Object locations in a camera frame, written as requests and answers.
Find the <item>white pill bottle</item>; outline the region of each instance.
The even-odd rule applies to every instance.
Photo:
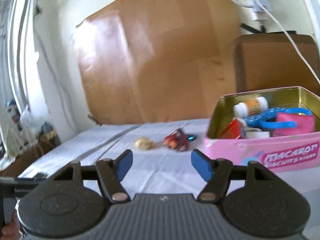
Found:
[[[261,114],[269,108],[268,101],[264,97],[241,102],[233,107],[236,118],[245,118],[250,115]]]

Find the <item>pink cloth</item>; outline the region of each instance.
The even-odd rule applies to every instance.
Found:
[[[298,135],[312,133],[315,131],[316,119],[314,115],[298,115],[298,114],[286,114],[278,113],[276,122],[289,122],[294,121],[297,123],[296,128],[284,128],[284,129],[275,129],[273,137],[287,136],[287,135]]]

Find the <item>blue polka dot object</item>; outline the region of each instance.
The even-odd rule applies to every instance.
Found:
[[[283,129],[283,128],[295,128],[296,122],[266,122],[267,120],[277,116],[277,113],[287,113],[287,114],[297,114],[302,113],[305,115],[312,115],[309,109],[304,109],[300,107],[296,108],[283,108],[283,107],[273,107],[269,108],[262,114],[252,115],[244,118],[247,126],[254,128],[267,128],[267,129]]]

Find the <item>gray gripper base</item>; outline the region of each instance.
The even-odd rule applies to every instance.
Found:
[[[28,235],[25,240],[44,240]],[[190,194],[137,194],[133,201],[114,205],[101,222],[67,240],[266,240],[231,226],[212,204]],[[281,240],[305,240],[301,235]]]

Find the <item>brown paper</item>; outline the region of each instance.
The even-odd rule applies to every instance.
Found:
[[[93,117],[104,124],[209,117],[236,89],[238,26],[229,0],[116,0],[91,15],[74,44]]]

